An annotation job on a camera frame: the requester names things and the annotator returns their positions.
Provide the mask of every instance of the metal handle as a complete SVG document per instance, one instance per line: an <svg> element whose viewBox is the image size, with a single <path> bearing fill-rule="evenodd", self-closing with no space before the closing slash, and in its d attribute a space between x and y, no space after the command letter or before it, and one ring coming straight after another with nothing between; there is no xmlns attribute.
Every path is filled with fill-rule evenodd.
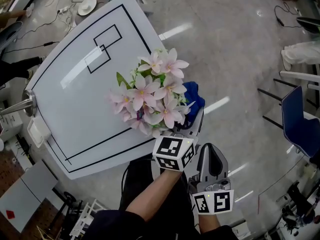
<svg viewBox="0 0 320 240"><path fill-rule="evenodd" d="M32 90L24 90L22 94L22 101L13 106L10 106L2 111L0 111L0 115L4 116L12 112L24 110L27 116L31 117L37 111L37 102L36 97Z"/></svg>

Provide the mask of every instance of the white board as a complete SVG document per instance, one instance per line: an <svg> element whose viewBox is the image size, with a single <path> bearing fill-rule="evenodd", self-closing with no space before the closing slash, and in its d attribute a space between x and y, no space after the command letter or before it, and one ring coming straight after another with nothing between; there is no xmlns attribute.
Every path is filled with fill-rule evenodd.
<svg viewBox="0 0 320 240"><path fill-rule="evenodd" d="M164 49L135 0L112 0L68 34L26 87L36 116L52 136L46 145L70 179L152 153L154 140L130 129L106 100L119 89L116 72L130 80L138 56Z"/></svg>

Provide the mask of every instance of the chair leg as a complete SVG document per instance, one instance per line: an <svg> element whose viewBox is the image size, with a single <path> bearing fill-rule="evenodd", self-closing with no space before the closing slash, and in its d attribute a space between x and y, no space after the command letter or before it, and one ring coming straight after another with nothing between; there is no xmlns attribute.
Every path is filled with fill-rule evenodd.
<svg viewBox="0 0 320 240"><path fill-rule="evenodd" d="M274 98L274 99L276 99L276 100L278 100L280 102L282 101L282 98L280 98L280 97L278 97L278 96L276 96L276 95L274 95L274 94L272 94L272 93L270 93L270 92L268 92L266 90L262 90L262 89L258 88L258 91L263 93L263 94L266 94L266 95L268 95L268 96L270 96L270 97L272 97L272 98Z"/></svg>
<svg viewBox="0 0 320 240"><path fill-rule="evenodd" d="M277 122L275 122L275 121L273 121L273 120L271 120L269 117L266 117L266 116L262 116L265 120L267 120L267 121L269 121L270 123L272 123L272 124L274 124L275 126L278 126L280 129L284 129L284 127L281 125L281 124L279 124L279 123L277 123Z"/></svg>
<svg viewBox="0 0 320 240"><path fill-rule="evenodd" d="M286 81L282 81L282 80L279 80L279 79L276 79L276 78L274 78L273 81L279 82L279 83L284 84L286 86L291 86L293 88L297 88L298 87L298 85L295 85L293 83L289 83L289 82L286 82Z"/></svg>

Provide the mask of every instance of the pink flower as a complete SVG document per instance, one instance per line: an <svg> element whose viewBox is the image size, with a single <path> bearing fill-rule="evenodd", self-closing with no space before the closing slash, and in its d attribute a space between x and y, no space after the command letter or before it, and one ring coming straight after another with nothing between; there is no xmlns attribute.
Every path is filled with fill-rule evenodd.
<svg viewBox="0 0 320 240"><path fill-rule="evenodd" d="M165 96L172 96L172 93L183 94L186 91L187 89L183 86L183 81L180 78L167 75L163 81L163 87L155 91L154 98L160 100Z"/></svg>
<svg viewBox="0 0 320 240"><path fill-rule="evenodd" d="M138 129L143 132L145 135L150 135L151 129L150 125L148 125L143 119L131 119L128 121L129 125L133 129Z"/></svg>
<svg viewBox="0 0 320 240"><path fill-rule="evenodd" d="M145 78L138 74L135 78L135 87L136 89L128 90L128 96L133 98L133 108L135 111L138 111L144 102L150 106L156 106L156 99L152 93L154 93L159 87L159 82L152 82L146 85Z"/></svg>
<svg viewBox="0 0 320 240"><path fill-rule="evenodd" d="M121 113L122 113L122 120L124 122L126 122L126 121L128 121L130 119L137 118L137 112L134 110L132 102L128 103L126 105L126 107L123 108Z"/></svg>
<svg viewBox="0 0 320 240"><path fill-rule="evenodd" d="M181 114L181 116L182 116L182 119L181 119L180 121L178 121L179 124L183 125L183 124L185 123L185 120L186 120L186 116L185 116L185 115L187 115L187 114L190 113L190 111L191 111L190 107L191 107L194 103L195 103L195 101L192 102L192 103L190 103L188 106L176 106L176 107L175 107L175 110L176 110L176 111L179 111L180 114Z"/></svg>
<svg viewBox="0 0 320 240"><path fill-rule="evenodd" d="M131 101L131 98L128 96L126 84L124 82L121 82L120 84L120 94L110 92L109 97L111 101L115 103L115 106L113 107L115 114L118 114Z"/></svg>
<svg viewBox="0 0 320 240"><path fill-rule="evenodd" d="M153 75L157 75L160 73L160 70L161 70L160 65L163 62L161 59L159 59L159 54L156 51L153 51L149 58L138 57L138 59L143 60L147 63L139 66L138 71L146 71L146 70L152 69L151 73Z"/></svg>
<svg viewBox="0 0 320 240"><path fill-rule="evenodd" d="M158 101L156 104L156 110L160 113L153 113L150 117L151 119L151 125L156 125L160 123L164 119L165 125L172 129L175 126L175 121L180 121L182 119L181 114L175 110L175 107L178 104L177 99L173 99L170 101L165 107L163 104Z"/></svg>
<svg viewBox="0 0 320 240"><path fill-rule="evenodd" d="M184 78L184 73L181 69L189 66L189 63L184 60L177 60L177 51L172 48L166 58L166 61L161 65L162 73L171 73L177 78Z"/></svg>

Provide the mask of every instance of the white table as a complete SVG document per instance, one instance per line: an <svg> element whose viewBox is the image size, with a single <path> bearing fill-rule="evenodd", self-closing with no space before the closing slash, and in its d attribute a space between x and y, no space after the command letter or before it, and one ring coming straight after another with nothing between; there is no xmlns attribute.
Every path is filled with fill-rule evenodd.
<svg viewBox="0 0 320 240"><path fill-rule="evenodd" d="M0 212L14 212L8 221L22 232L32 215L57 184L44 162L39 161L19 178L0 198Z"/></svg>
<svg viewBox="0 0 320 240"><path fill-rule="evenodd" d="M127 80L138 56L164 49L135 0L112 0L68 34L26 87L52 136L46 146L70 178L90 175L152 152L154 141L130 129L106 100Z"/></svg>

